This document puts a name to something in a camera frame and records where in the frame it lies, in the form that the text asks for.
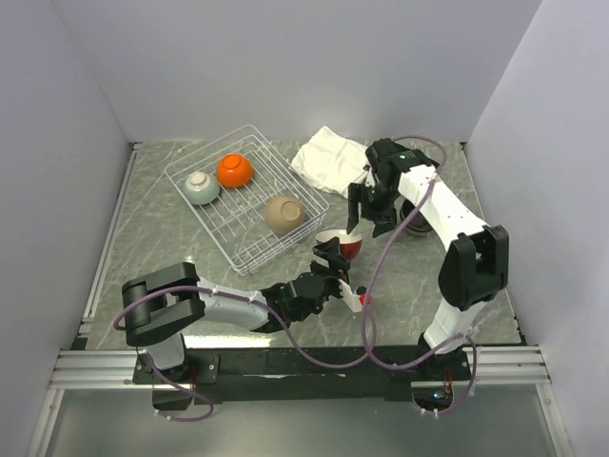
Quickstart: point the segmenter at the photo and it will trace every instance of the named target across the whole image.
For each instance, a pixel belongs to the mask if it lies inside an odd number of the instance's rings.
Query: white towel
[[[300,148],[292,167],[315,189],[347,198],[349,184],[361,183],[367,174],[365,150],[324,126]]]

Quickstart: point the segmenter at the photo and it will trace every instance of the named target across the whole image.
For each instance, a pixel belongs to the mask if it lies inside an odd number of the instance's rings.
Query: marble countertop
[[[144,143],[136,154],[126,187],[123,207],[116,220],[114,241],[105,259],[106,266],[95,296],[95,314],[87,349],[124,349],[125,335],[114,330],[111,320],[122,308],[121,286],[125,281],[182,261],[194,262],[208,280],[232,288],[252,290],[295,278],[308,271],[314,258],[314,236],[289,248],[252,274],[240,276],[228,264],[187,207],[175,187],[164,175],[165,167],[206,144],[204,141]],[[273,142],[288,160],[301,142]],[[480,204],[458,143],[445,144],[448,165],[442,179],[477,215]],[[431,147],[418,145],[439,159]],[[343,197],[324,194],[330,204],[321,229],[343,229],[347,205]],[[352,262],[352,285],[367,285],[372,269],[388,235],[371,238],[372,224],[361,221],[363,247]],[[435,234],[415,238],[404,234],[389,252],[373,290],[379,326],[379,344],[416,344],[429,326],[440,303],[438,272],[444,252]],[[331,299],[319,315],[311,315],[292,325],[303,346],[360,346],[360,319],[341,301]],[[227,324],[197,322],[185,331],[187,345],[193,348],[289,347],[282,332],[251,333]],[[514,344],[521,341],[507,293],[502,291],[478,315],[470,334],[479,344]]]

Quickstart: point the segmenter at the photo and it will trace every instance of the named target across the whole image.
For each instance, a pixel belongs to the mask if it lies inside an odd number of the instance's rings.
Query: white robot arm
[[[480,310],[507,285],[508,234],[502,226],[488,227],[467,209],[438,176],[437,164],[422,151],[385,139],[373,143],[366,156],[369,179],[349,188],[347,231],[357,225],[360,209],[362,217],[376,224],[373,236],[392,230],[397,226],[396,198],[403,196],[403,209],[413,209],[435,181],[420,211],[424,224],[438,233],[446,250],[439,275],[440,307],[423,334],[424,341],[434,348],[451,336],[465,334]],[[421,232],[419,227],[413,230]],[[455,341],[438,353],[450,352],[461,344]]]

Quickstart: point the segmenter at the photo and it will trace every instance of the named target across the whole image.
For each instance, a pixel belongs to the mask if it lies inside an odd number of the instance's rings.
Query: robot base
[[[421,346],[378,346],[375,354],[387,363],[402,364],[416,359]],[[360,355],[362,348],[307,348],[315,358],[344,364]],[[430,359],[408,371],[390,371],[366,360],[353,368],[328,369],[315,366],[293,348],[186,349],[187,369],[173,373],[173,381],[188,385],[196,368],[195,385],[216,404],[252,400],[305,400],[338,398],[384,398],[385,401],[412,401],[410,383],[442,382],[448,371],[454,381],[468,381],[471,371],[462,350]],[[138,362],[133,372],[136,385],[162,382],[146,365]],[[174,392],[181,397],[182,392]]]

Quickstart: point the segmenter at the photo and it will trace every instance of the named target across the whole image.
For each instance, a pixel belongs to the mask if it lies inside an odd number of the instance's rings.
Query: wire dish rack
[[[251,163],[253,178],[240,188],[221,186],[220,196],[210,204],[190,204],[182,193],[188,176],[194,171],[215,176],[218,162],[230,153],[241,154]],[[242,275],[316,231],[329,208],[323,196],[253,126],[236,129],[170,163],[165,174],[233,269]],[[273,233],[264,218],[268,201],[280,195],[298,198],[306,210],[305,222],[283,236]]]

